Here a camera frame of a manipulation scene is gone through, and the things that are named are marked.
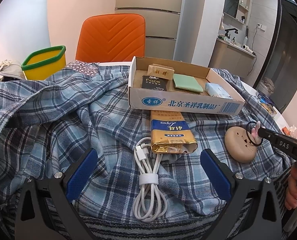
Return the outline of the person's right hand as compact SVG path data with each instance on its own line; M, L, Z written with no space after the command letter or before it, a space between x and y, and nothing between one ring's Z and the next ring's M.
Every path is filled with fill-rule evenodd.
M295 209L297 207L297 162L292 165L288 178L285 207L288 210Z

